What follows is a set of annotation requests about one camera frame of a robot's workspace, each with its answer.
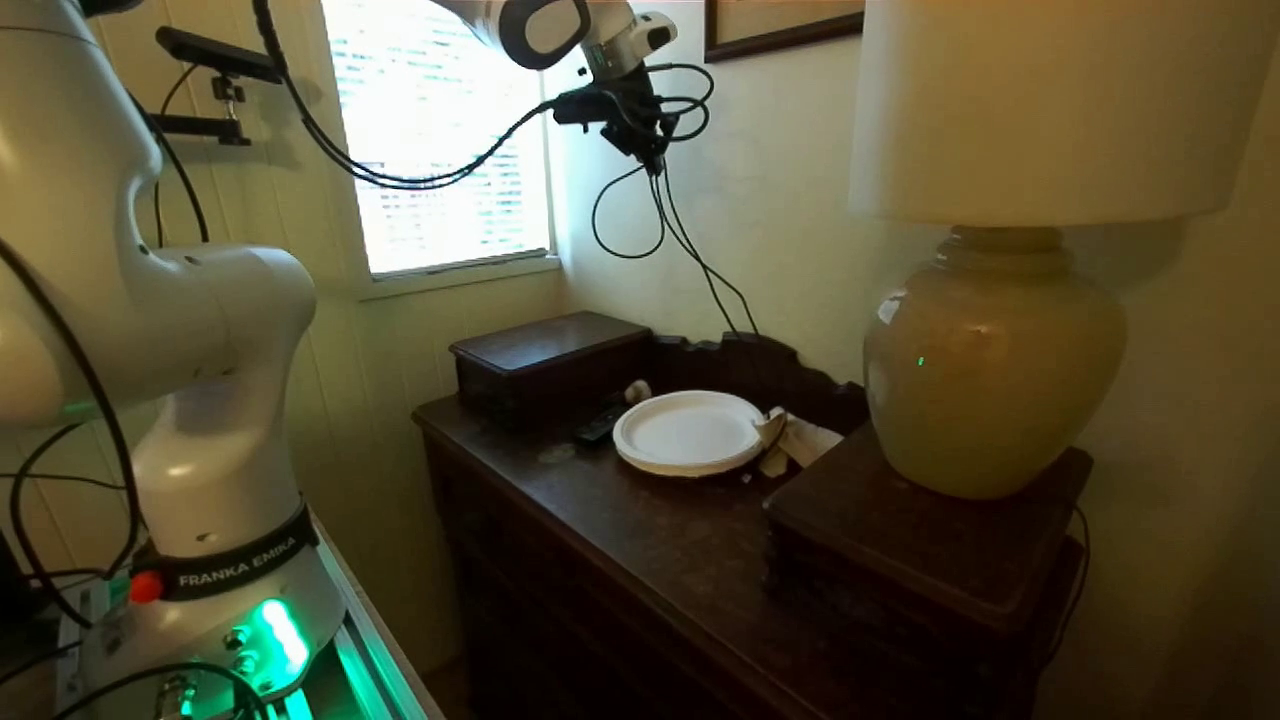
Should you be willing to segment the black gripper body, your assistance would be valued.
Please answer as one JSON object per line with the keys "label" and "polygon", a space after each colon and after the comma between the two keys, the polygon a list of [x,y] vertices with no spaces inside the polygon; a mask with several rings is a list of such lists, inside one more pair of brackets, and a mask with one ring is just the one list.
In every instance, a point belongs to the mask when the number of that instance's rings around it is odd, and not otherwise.
{"label": "black gripper body", "polygon": [[669,151],[669,119],[651,91],[649,66],[630,48],[588,43],[591,80],[553,98],[554,123],[597,123],[598,136],[639,167],[659,167]]}

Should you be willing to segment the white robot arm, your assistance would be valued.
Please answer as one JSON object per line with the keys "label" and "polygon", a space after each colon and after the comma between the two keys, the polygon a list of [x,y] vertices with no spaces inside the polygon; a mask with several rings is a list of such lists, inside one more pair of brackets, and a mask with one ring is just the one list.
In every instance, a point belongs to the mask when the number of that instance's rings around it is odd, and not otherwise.
{"label": "white robot arm", "polygon": [[285,697],[342,618],[279,431],[315,292],[279,248],[150,248],[135,200],[157,178],[82,0],[0,0],[0,419],[160,409],[125,449],[147,534],[86,676],[207,669]]}

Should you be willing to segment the robot base platform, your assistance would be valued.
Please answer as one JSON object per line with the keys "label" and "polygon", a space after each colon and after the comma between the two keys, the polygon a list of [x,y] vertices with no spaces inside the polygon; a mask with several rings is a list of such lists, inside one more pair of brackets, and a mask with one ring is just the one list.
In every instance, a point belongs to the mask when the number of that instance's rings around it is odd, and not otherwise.
{"label": "robot base platform", "polygon": [[77,594],[52,720],[442,720],[388,623],[320,539],[212,599]]}

